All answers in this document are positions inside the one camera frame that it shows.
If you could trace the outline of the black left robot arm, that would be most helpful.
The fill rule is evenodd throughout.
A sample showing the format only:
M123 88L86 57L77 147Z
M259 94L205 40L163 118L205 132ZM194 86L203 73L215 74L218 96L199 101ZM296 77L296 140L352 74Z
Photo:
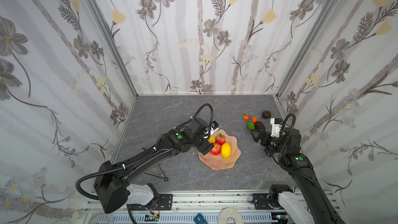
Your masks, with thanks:
M115 164L103 163L98 172L80 178L75 184L76 190L100 201L106 214L126 204L154 207L160 196L153 184L137 185L132 180L159 161L188 152L192 147L208 154L214 147L208 140L218 128L216 121L207 123L199 117L192 118L160 135L153 146L139 154Z

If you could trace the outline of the dark fake avocado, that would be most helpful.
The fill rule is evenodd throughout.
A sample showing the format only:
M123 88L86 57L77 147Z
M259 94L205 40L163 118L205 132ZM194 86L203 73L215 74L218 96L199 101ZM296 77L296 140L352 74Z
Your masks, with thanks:
M255 123L255 128L256 128L257 130L262 130L262 131L265 131L265 130L266 130L266 127L265 127L265 125L264 125L264 123L263 123L262 121L257 121L257 122Z

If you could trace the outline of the dark brown round fruit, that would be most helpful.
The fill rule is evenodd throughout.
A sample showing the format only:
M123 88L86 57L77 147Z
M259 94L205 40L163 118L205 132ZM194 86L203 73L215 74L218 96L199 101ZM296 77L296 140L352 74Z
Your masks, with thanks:
M270 111L263 111L262 118L263 119L270 119L272 117L272 113Z

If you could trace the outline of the pink scalloped fruit bowl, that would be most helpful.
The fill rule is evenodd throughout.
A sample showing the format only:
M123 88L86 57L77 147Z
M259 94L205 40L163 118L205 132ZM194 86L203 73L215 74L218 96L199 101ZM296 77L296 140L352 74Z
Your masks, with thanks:
M213 170L230 169L235 166L236 161L241 156L241 151L237 146L237 138L228 135L222 129L219 129L217 132L215 132L213 136L218 134L223 134L226 137L227 143L231 145L231 155L228 158L224 158L221 155L214 156L210 153L206 155L199 153L199 159Z

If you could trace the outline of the red yellow fake peach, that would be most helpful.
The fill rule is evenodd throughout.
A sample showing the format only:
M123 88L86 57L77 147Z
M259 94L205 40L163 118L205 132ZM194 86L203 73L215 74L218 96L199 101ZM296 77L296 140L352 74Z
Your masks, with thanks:
M211 149L211 151L210 151L210 153L212 154L212 155L214 155L214 156L217 156L217 155L219 155L219 154L221 154L221 146L222 145L220 145L220 144L218 144L218 143L213 143L213 148Z

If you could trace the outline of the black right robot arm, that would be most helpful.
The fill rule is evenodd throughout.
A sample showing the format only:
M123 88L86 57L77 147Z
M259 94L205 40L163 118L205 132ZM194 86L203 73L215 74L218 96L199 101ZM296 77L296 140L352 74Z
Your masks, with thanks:
M272 155L278 154L277 163L298 185L316 224L344 223L322 189L310 160L301 153L299 130L287 128L277 137L260 129L250 132L256 143L266 147Z

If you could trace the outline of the yellow fake lemon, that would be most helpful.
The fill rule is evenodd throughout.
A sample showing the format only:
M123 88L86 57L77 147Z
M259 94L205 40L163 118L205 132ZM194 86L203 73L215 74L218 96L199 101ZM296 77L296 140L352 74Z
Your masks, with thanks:
M213 144L216 142L216 138L214 136L210 136L210 138L208 139L208 142Z
M221 156L224 158L224 159L227 159L227 158L229 158L230 156L231 156L231 153L232 153L232 148L231 148L231 145L229 144L229 143L224 143L222 146L221 146Z

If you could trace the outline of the green fake lime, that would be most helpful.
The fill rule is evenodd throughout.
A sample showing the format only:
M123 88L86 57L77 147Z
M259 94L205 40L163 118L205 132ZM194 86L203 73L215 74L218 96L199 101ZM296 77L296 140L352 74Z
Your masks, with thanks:
M248 131L251 131L251 130L254 130L255 129L255 124L253 123L253 122L247 122L247 125L246 125L246 127L247 127L247 130Z

